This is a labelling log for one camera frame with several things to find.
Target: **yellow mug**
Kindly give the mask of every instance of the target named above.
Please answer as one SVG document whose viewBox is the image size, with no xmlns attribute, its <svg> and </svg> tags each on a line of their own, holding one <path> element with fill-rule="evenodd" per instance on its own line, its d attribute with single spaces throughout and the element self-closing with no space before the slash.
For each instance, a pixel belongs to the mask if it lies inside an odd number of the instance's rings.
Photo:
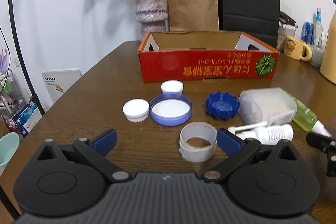
<svg viewBox="0 0 336 224">
<path fill-rule="evenodd" d="M 306 42 L 295 37 L 286 37 L 283 53 L 295 60 L 302 60 L 304 62 L 309 61 L 313 56 L 311 48 L 306 45 Z"/>
</svg>

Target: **green liquid bottle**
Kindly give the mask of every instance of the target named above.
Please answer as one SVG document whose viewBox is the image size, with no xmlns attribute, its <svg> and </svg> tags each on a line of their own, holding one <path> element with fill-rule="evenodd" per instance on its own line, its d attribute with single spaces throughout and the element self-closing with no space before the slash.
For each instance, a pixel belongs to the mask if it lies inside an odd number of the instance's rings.
<svg viewBox="0 0 336 224">
<path fill-rule="evenodd" d="M 297 105 L 297 111 L 293 118 L 293 121 L 296 122 L 298 126 L 300 126 L 306 132 L 312 131 L 324 136 L 332 136 L 329 131 L 326 130 L 324 125 L 317 119 L 317 116 L 314 112 L 312 112 L 294 96 L 292 96 L 288 92 L 286 93 Z"/>
</svg>

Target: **blue can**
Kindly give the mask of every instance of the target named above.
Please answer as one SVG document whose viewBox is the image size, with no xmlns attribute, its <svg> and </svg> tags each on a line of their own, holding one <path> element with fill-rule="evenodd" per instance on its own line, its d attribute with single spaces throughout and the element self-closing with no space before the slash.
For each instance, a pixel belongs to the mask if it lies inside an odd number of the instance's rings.
<svg viewBox="0 0 336 224">
<path fill-rule="evenodd" d="M 312 44 L 313 33 L 314 25 L 306 21 L 302 28 L 301 40 L 305 41 L 307 44 Z"/>
</svg>

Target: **masking tape roll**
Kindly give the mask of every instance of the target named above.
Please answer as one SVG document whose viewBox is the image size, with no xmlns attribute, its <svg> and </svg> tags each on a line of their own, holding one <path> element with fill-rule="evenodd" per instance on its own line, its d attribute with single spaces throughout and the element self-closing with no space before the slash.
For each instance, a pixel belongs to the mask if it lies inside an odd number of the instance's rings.
<svg viewBox="0 0 336 224">
<path fill-rule="evenodd" d="M 187 124 L 180 134 L 180 149 L 182 158 L 188 162 L 205 162 L 215 152 L 217 144 L 217 130 L 206 122 L 192 122 Z M 210 145 L 195 147 L 187 143 L 192 138 L 200 138 L 208 141 Z"/>
</svg>

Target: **vase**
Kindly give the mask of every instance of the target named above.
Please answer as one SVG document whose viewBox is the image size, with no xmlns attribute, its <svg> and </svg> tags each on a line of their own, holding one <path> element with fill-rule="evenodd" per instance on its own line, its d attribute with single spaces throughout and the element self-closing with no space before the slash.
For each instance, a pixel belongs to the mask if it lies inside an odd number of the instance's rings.
<svg viewBox="0 0 336 224">
<path fill-rule="evenodd" d="M 149 32 L 164 32 L 168 19 L 166 0 L 135 0 L 135 19 L 141 23 L 141 41 Z"/>
</svg>

